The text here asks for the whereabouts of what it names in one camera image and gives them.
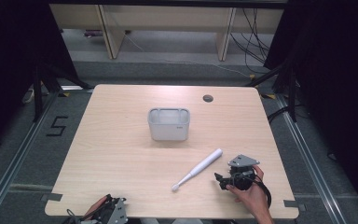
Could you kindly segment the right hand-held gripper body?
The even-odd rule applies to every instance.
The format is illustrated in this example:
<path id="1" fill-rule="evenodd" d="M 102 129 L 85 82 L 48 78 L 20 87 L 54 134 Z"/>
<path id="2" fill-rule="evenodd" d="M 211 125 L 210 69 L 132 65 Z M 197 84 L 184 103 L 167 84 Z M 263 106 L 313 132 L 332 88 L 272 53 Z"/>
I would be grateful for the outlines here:
<path id="1" fill-rule="evenodd" d="M 255 182 L 254 166 L 258 164 L 259 161 L 245 155 L 236 156 L 228 163 L 230 167 L 228 184 L 240 190 L 247 190 Z"/>

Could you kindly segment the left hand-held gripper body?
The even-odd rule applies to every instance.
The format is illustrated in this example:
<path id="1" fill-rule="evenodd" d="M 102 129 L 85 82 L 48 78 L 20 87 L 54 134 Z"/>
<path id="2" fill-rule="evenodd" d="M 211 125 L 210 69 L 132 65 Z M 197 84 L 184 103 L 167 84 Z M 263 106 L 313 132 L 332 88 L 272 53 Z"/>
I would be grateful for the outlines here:
<path id="1" fill-rule="evenodd" d="M 125 209 L 125 198 L 113 198 L 107 195 L 106 202 L 96 213 L 99 224 L 126 224 L 128 217 Z"/>

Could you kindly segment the white electric toothbrush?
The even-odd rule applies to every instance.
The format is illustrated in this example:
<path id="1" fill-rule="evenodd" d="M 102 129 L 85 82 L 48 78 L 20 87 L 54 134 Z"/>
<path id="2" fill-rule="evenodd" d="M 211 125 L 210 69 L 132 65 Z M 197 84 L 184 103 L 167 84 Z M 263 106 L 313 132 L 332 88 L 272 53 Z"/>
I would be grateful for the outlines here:
<path id="1" fill-rule="evenodd" d="M 196 176 L 201 171 L 206 169 L 209 165 L 211 165 L 213 162 L 215 162 L 217 159 L 219 159 L 222 156 L 222 154 L 223 154 L 223 150 L 221 148 L 216 149 L 214 152 L 212 152 L 210 155 L 208 155 L 205 159 L 200 161 L 180 181 L 175 183 L 172 186 L 172 191 L 177 191 L 186 181 L 188 181 L 189 179 L 191 179 L 192 177 Z"/>

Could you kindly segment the grey plastic storage box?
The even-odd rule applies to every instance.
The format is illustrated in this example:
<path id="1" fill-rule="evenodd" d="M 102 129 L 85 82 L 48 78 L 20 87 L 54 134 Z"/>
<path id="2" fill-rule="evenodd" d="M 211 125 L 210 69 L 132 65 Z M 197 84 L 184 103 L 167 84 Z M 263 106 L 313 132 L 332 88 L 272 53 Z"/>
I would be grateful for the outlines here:
<path id="1" fill-rule="evenodd" d="M 185 141 L 190 112 L 185 108 L 152 108 L 148 113 L 151 137 L 156 141 Z"/>

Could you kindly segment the person's left hand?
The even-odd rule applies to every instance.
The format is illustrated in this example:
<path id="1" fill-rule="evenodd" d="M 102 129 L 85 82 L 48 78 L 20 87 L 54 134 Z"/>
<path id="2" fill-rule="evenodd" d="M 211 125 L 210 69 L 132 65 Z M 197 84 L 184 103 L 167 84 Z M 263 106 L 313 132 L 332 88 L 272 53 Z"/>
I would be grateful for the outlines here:
<path id="1" fill-rule="evenodd" d="M 107 200 L 107 196 L 103 196 L 101 199 L 99 199 L 96 203 L 94 203 L 87 213 L 82 217 L 83 220 L 90 220 L 95 211 L 100 208 L 103 204 L 105 204 Z"/>

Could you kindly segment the person's right hand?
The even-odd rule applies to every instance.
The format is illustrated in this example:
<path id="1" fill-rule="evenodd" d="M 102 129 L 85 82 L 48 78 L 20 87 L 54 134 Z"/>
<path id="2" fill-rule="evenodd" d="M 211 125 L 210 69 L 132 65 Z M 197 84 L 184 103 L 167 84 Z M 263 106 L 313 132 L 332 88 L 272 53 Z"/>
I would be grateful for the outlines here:
<path id="1" fill-rule="evenodd" d="M 270 214 L 268 197 L 256 183 L 247 190 L 240 190 L 230 185 L 227 189 L 236 196 L 235 202 L 242 203 L 254 217 L 260 214 Z"/>

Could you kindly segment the grey tape strip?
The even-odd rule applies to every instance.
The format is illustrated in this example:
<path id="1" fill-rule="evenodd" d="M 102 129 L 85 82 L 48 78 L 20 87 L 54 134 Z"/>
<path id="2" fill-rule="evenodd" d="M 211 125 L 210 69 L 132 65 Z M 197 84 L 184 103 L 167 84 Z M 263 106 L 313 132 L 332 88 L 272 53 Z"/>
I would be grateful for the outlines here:
<path id="1" fill-rule="evenodd" d="M 285 207 L 297 208 L 300 212 L 305 212 L 307 210 L 306 205 L 303 203 L 298 203 L 297 201 L 284 200 Z"/>
<path id="2" fill-rule="evenodd" d="M 57 193 L 45 193 L 41 197 L 42 202 L 48 202 L 48 201 L 59 202 L 61 199 L 62 199 L 62 195 Z"/>

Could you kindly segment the black metal stand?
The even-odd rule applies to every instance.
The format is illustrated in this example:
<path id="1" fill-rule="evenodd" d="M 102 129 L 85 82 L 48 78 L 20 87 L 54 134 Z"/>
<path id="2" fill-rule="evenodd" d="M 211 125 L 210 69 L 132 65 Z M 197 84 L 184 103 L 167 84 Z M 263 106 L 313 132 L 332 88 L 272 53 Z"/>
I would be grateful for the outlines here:
<path id="1" fill-rule="evenodd" d="M 33 71 L 34 87 L 34 121 L 37 121 L 43 113 L 42 85 L 45 85 L 49 92 L 58 93 L 62 87 L 58 78 L 64 78 L 85 90 L 93 89 L 93 86 L 79 79 L 76 70 L 66 72 L 58 66 L 49 63 L 37 63 Z"/>
<path id="2" fill-rule="evenodd" d="M 276 79 L 272 87 L 273 91 L 275 93 L 288 91 L 288 105 L 278 110 L 276 115 L 287 112 L 292 121 L 296 122 L 296 73 L 289 62 L 283 62 L 263 76 L 252 80 L 246 84 L 246 87 L 255 87 L 274 76 Z"/>

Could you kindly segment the black curtain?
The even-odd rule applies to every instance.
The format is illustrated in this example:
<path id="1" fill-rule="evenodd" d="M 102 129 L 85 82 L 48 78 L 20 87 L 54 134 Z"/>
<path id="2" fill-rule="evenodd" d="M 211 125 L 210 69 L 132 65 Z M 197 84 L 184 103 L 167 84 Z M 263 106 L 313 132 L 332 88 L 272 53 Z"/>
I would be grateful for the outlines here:
<path id="1" fill-rule="evenodd" d="M 324 140 L 358 193 L 358 0 L 288 0 L 267 68 L 289 55 L 300 31 L 316 20 L 296 79 Z"/>
<path id="2" fill-rule="evenodd" d="M 38 72 L 46 81 L 78 76 L 46 0 L 0 0 L 0 133 Z"/>

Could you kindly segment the beige wooden desk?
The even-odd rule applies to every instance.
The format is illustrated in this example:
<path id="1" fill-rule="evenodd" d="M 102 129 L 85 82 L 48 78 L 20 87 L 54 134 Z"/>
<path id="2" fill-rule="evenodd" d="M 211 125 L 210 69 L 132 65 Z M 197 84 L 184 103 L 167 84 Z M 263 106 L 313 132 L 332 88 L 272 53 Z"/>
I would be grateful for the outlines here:
<path id="1" fill-rule="evenodd" d="M 51 4 L 61 29 L 100 30 L 108 57 L 115 59 L 126 31 L 206 32 L 215 34 L 218 59 L 227 56 L 232 33 L 273 35 L 280 9 L 239 7 L 150 7 Z"/>

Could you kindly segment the metal floor rail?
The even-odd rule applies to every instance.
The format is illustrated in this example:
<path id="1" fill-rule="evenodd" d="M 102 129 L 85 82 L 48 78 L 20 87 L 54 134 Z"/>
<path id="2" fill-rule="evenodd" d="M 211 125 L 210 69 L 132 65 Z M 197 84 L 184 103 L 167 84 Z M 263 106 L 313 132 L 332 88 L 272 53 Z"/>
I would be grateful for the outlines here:
<path id="1" fill-rule="evenodd" d="M 16 177 L 18 171 L 20 170 L 26 156 L 28 155 L 34 140 L 36 139 L 45 119 L 48 115 L 49 110 L 51 109 L 52 104 L 55 102 L 56 98 L 58 97 L 58 93 L 54 92 L 51 93 L 47 100 L 42 107 L 42 112 L 38 119 L 34 121 L 25 135 L 24 139 L 21 142 L 20 147 L 18 148 L 16 154 L 10 161 L 9 166 L 7 167 L 6 171 L 4 172 L 3 176 L 0 179 L 0 205 L 2 204 L 3 200 L 5 199 L 7 192 L 10 188 L 11 183 L 13 182 L 14 178 Z"/>
<path id="2" fill-rule="evenodd" d="M 321 169 L 319 168 L 316 160 L 311 154 L 310 148 L 302 132 L 300 131 L 297 122 L 294 121 L 294 115 L 291 115 L 289 113 L 289 104 L 284 100 L 284 97 L 282 95 L 277 96 L 277 101 L 280 109 L 284 109 L 283 117 L 285 119 L 285 122 L 296 142 L 296 146 L 303 158 L 303 161 L 306 164 L 313 184 L 318 191 L 318 194 L 324 204 L 328 216 L 330 216 L 332 223 L 348 224 L 347 219 L 344 217 L 344 214 L 335 196 L 332 193 L 332 190 L 324 179 Z"/>

